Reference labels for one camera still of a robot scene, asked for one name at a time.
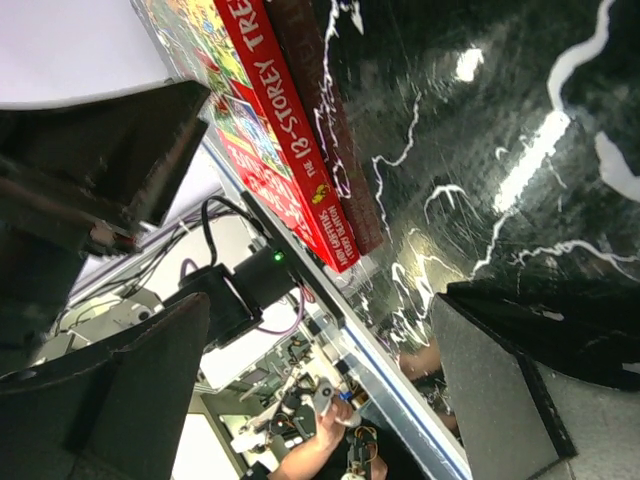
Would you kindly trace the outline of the red Treehouse book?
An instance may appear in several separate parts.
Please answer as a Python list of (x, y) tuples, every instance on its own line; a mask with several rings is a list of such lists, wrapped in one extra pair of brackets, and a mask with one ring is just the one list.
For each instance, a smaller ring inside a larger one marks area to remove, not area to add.
[(205, 108), (248, 190), (337, 273), (360, 258), (334, 182), (262, 1), (146, 1), (181, 77)]

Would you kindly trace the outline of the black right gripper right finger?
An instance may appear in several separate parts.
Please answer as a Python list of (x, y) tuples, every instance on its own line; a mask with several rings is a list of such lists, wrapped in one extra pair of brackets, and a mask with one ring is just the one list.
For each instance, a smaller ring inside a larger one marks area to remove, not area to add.
[(432, 325), (473, 478), (638, 478), (638, 394), (509, 352), (445, 294)]

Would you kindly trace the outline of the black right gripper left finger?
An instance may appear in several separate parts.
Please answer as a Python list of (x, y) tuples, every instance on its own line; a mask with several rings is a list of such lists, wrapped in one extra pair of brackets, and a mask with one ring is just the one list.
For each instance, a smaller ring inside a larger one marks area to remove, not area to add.
[(116, 335), (3, 376), (2, 478), (170, 478), (209, 306), (192, 294)]

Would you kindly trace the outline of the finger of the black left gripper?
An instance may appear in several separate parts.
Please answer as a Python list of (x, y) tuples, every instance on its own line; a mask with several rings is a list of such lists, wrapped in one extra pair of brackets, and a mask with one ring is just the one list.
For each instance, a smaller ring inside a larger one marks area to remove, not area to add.
[(138, 251), (208, 128), (188, 80), (75, 105), (1, 113), (1, 221), (68, 250)]

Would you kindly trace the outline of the operator forearm in background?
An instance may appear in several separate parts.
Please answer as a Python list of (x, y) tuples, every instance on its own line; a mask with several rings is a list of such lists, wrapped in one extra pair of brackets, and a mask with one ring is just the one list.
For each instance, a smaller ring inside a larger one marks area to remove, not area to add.
[(273, 480), (312, 479), (328, 463), (344, 437), (344, 428), (319, 429), (316, 435), (290, 451), (280, 465), (268, 474)]

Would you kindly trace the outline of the operator hand in background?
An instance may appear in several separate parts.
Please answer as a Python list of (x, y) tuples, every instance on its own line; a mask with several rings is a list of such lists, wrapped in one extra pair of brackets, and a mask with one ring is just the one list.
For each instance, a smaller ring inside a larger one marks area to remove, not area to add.
[(318, 441), (325, 446), (338, 444), (346, 431), (346, 427), (340, 421), (350, 419), (353, 413), (354, 410), (349, 403), (334, 397), (327, 412), (316, 416)]

